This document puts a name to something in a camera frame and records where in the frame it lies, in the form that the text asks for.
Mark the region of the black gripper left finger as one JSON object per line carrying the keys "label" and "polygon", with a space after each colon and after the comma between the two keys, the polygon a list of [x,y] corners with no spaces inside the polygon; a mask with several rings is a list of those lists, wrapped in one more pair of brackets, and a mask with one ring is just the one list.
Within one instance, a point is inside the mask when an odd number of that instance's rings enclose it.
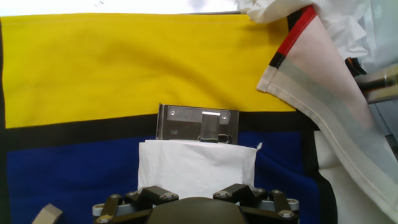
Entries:
{"label": "black gripper left finger", "polygon": [[143,187],[125,195],[112,194],[105,203],[93,206],[93,223],[114,223],[117,217],[151,212],[155,206],[174,202],[179,195],[158,186]]}

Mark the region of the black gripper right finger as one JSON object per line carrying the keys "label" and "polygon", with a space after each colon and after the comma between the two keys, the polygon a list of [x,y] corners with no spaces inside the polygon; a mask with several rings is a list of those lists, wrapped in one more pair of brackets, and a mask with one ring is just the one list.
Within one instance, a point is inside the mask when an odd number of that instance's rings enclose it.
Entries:
{"label": "black gripper right finger", "polygon": [[213,199],[235,204],[245,223],[299,224],[299,201],[278,189],[233,184],[215,192]]}

